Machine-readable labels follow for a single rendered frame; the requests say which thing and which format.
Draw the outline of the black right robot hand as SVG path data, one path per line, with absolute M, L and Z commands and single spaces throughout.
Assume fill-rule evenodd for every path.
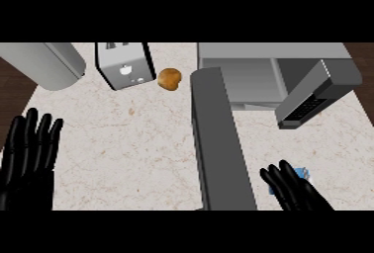
M 287 160 L 261 169 L 284 211 L 332 211 L 333 207 L 311 182 L 298 175 Z

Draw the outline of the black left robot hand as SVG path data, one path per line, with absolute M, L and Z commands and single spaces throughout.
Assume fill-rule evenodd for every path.
M 0 165 L 0 211 L 51 211 L 63 119 L 32 108 L 8 132 Z

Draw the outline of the blue milk carton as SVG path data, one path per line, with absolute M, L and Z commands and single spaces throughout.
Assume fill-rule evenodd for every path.
M 307 167 L 301 167 L 295 169 L 301 178 L 305 178 L 308 181 L 312 179 L 311 171 Z

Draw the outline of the dark grey microwave door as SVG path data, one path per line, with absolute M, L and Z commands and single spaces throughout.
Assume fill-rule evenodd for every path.
M 190 77 L 191 124 L 203 209 L 258 209 L 221 69 Z

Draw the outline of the grey microwave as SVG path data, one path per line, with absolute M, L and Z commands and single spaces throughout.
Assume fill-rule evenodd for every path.
M 341 42 L 202 42 L 197 67 L 221 69 L 234 111 L 273 111 L 299 128 L 363 84 Z

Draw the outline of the grey cylindrical appliance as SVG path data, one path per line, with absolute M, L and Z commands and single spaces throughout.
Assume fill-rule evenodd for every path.
M 0 57 L 51 91 L 85 75 L 86 62 L 70 42 L 0 42 Z

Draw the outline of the silver toaster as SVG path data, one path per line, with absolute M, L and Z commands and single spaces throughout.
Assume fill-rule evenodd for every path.
M 145 42 L 98 42 L 95 66 L 114 91 L 157 79 L 153 55 Z

